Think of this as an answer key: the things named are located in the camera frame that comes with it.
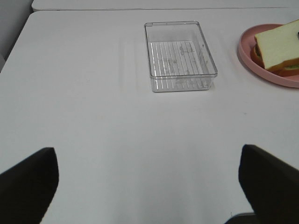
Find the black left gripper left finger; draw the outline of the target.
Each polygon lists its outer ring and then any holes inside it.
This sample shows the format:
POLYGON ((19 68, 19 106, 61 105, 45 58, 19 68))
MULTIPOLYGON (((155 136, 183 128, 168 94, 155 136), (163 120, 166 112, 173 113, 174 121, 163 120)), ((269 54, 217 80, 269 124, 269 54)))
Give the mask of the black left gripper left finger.
POLYGON ((38 150, 1 173, 0 222, 41 223, 58 183, 58 162, 52 147, 38 150))

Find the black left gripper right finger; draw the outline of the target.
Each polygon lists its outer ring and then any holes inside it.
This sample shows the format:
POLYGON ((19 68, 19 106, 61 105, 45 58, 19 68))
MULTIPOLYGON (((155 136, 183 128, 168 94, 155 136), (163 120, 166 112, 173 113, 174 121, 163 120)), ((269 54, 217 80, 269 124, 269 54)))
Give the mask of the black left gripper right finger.
POLYGON ((255 145, 244 145, 238 179, 260 223, 299 222, 297 169, 255 145))

